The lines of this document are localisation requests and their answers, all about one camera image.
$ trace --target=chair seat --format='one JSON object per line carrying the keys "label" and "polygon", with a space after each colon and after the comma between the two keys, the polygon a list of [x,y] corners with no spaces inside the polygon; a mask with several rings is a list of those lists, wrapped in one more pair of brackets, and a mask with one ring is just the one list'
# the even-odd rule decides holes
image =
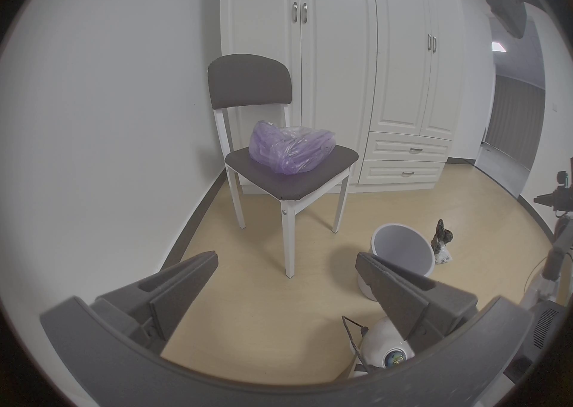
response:
{"label": "chair seat", "polygon": [[279,200],[300,200],[342,173],[358,160],[358,154],[337,145],[314,170],[299,174],[275,173],[270,167],[251,159],[249,148],[228,154],[225,163],[256,186]]}

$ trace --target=curtain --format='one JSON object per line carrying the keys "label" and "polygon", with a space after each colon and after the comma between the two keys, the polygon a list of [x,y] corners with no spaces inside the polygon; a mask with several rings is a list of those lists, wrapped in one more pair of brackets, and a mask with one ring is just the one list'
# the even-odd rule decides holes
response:
{"label": "curtain", "polygon": [[541,136],[544,110],[545,90],[497,75],[485,142],[530,170]]}

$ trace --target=hallway floor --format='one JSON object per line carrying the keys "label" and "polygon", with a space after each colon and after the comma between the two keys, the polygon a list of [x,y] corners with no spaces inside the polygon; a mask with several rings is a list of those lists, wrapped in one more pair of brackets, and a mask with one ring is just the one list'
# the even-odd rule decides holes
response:
{"label": "hallway floor", "polygon": [[430,240],[442,218],[454,234],[453,261],[436,265],[432,278],[473,292],[479,307],[497,295],[518,302],[549,249],[526,210],[469,165],[446,165],[432,190],[349,194],[338,234],[330,231],[338,195],[322,196],[296,217],[290,280],[280,204],[265,195],[241,201],[246,229],[237,225],[225,183],[191,240],[184,259],[215,250],[219,268],[162,353],[233,380],[318,383],[343,372],[353,357],[341,315],[368,326],[384,315],[358,289],[354,269],[356,254],[369,250],[382,224],[406,224]]}
{"label": "hallway floor", "polygon": [[477,155],[476,167],[505,188],[515,198],[526,186],[529,170],[509,155],[491,145],[482,143]]}

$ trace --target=chair backrest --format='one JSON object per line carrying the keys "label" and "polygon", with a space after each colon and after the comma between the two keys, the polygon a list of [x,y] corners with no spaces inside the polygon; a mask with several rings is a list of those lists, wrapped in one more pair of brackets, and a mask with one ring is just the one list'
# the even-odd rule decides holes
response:
{"label": "chair backrest", "polygon": [[287,67],[260,55],[238,53],[219,57],[209,65],[207,79],[214,110],[292,101]]}

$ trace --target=ventilation grille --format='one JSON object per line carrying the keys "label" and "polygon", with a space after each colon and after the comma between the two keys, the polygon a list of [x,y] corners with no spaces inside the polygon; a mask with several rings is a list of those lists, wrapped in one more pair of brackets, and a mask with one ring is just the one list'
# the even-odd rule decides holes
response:
{"label": "ventilation grille", "polygon": [[534,345],[539,348],[540,350],[543,349],[543,344],[545,343],[545,337],[547,336],[547,332],[551,328],[551,323],[553,322],[553,318],[559,312],[553,310],[553,308],[548,308],[539,317],[537,321],[537,325],[535,326],[534,330]]}

